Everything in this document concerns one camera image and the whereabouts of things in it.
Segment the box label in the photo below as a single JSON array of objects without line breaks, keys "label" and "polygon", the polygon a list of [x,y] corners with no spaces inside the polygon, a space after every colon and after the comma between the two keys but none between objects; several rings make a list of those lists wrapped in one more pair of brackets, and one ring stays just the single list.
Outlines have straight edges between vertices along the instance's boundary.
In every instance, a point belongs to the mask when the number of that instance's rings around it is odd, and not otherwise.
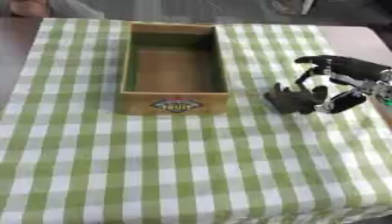
[{"label": "box label", "polygon": [[151,104],[156,109],[166,110],[172,113],[183,113],[190,109],[196,109],[203,106],[203,104],[183,98],[166,98],[160,101],[156,101]]}]

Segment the wooden box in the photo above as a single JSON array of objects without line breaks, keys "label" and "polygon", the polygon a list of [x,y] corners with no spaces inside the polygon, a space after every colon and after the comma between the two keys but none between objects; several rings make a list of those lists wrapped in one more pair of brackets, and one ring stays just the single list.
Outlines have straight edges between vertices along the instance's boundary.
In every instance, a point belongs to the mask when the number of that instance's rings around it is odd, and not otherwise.
[{"label": "wooden box", "polygon": [[210,25],[130,24],[121,86],[126,115],[226,111],[228,88]]}]

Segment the robotic hand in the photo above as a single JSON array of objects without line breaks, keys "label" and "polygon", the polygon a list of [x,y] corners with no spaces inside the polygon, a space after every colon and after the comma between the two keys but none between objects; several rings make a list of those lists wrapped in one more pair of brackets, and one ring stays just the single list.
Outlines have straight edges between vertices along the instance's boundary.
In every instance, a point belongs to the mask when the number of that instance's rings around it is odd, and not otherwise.
[{"label": "robotic hand", "polygon": [[[385,105],[392,105],[392,87],[389,85],[392,81],[390,67],[360,59],[330,55],[302,57],[296,59],[295,62],[315,65],[296,80],[296,84],[302,86],[301,91],[305,87],[304,81],[313,75],[329,75],[332,83],[353,87],[349,91],[334,96],[330,101],[320,102],[318,99],[319,104],[314,105],[316,111],[337,114],[365,102],[366,95],[375,96]],[[271,94],[265,96],[273,104],[279,100],[278,98],[271,99]],[[305,104],[304,101],[309,101],[308,105],[311,105],[311,102],[315,103],[313,99],[302,97],[301,103]]]}]

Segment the box rim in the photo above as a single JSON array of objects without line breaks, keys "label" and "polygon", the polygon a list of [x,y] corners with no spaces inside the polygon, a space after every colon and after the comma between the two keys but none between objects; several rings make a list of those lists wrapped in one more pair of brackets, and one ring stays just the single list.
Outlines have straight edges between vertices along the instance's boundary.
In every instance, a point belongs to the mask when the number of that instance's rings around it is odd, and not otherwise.
[{"label": "box rim", "polygon": [[[223,78],[223,84],[225,88],[225,92],[195,92],[195,93],[180,93],[180,92],[140,92],[140,91],[126,91],[125,90],[125,83],[127,82],[128,79],[128,69],[130,67],[128,61],[130,60],[130,46],[132,43],[132,25],[133,24],[138,24],[138,25],[165,25],[165,26],[192,26],[192,27],[209,27],[213,28],[214,31],[214,40],[215,44],[217,46],[217,53],[219,56],[219,61],[220,61],[220,70],[221,70],[221,75]],[[122,69],[122,83],[121,83],[121,89],[120,89],[120,94],[121,95],[228,95],[228,82],[227,82],[227,73],[226,69],[223,66],[223,58],[221,54],[221,46],[219,44],[219,39],[218,39],[218,33],[216,31],[216,25],[209,25],[209,24],[171,24],[171,23],[145,23],[145,22],[129,22],[129,34],[128,34],[128,41],[127,41],[127,48],[125,50],[125,60],[124,60],[124,65]]]}]

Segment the tablecloth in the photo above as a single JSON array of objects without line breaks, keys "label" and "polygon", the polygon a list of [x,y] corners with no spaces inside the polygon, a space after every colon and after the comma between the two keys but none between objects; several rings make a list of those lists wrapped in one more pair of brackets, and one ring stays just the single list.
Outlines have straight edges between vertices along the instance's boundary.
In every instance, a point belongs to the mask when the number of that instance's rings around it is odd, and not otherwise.
[{"label": "tablecloth", "polygon": [[[115,111],[129,24],[45,19],[0,122],[1,223],[341,223],[392,214],[392,136],[370,103],[279,115],[315,26],[217,26],[224,115]],[[323,77],[308,85],[328,84]],[[339,90],[331,86],[332,95]]]}]

